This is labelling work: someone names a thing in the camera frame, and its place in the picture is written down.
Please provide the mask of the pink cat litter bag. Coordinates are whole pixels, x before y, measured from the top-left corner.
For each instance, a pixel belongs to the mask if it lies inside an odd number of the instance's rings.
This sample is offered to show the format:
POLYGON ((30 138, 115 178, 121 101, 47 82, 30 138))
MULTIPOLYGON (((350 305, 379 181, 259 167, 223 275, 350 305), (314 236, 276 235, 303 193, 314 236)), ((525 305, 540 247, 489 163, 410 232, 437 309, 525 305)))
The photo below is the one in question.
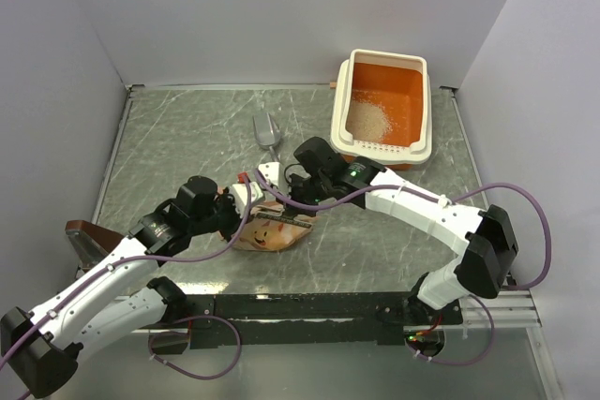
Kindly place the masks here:
POLYGON ((313 227, 305 229, 276 221, 257 219, 253 216, 259 211, 273 212, 275 215, 283 215, 283 205, 276 201, 266 201, 255 206, 251 210, 249 221, 244 226, 238 240, 233 245, 236 250, 281 252, 296 242, 309 235, 317 220, 316 217, 298 215, 296 217, 308 218, 313 222, 313 227))

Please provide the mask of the grey metal litter scoop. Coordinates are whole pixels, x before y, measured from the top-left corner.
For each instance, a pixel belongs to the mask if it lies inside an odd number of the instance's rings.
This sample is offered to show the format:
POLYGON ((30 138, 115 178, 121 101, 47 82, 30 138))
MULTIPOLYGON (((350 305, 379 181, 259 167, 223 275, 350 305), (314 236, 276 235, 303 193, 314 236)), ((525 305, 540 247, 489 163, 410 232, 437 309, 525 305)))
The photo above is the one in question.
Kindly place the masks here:
POLYGON ((266 111, 253 116, 254 137, 258 145, 267 151, 272 160, 279 162, 277 148, 281 142, 281 132, 274 117, 266 111))

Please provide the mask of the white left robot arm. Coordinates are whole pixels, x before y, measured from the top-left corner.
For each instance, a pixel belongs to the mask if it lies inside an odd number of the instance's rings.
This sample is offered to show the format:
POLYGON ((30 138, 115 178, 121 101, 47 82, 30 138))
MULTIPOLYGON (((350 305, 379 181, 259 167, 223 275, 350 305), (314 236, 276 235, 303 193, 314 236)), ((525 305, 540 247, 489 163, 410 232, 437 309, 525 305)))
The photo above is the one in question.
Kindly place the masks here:
POLYGON ((115 299, 161 265, 185 262, 180 254, 196 236, 219 232, 233 247, 262 199, 246 173, 224 189, 206 177, 189 178, 81 278, 29 310, 8 310, 1 318, 1 364, 27 395, 43 399, 62 388, 81 361, 126 333, 158 322, 177 325, 185 297, 171 281, 153 281, 122 302, 115 299))

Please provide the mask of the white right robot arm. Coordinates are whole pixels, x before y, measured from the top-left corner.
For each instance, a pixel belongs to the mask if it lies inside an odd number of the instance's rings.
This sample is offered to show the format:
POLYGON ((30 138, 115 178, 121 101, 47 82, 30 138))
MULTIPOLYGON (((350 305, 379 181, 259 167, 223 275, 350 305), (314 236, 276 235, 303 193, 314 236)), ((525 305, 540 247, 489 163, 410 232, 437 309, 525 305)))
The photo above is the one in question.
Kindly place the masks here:
POLYGON ((369 158, 348 162, 322 138, 303 142, 293 153, 306 177, 294 175, 290 194, 295 208, 314 213, 325 200, 346 199, 394 217, 448 246, 455 258, 422 275, 411 290, 413 319, 430 323, 442 309, 468 295, 494 299, 518 253, 508 213, 486 210, 436 196, 369 158))

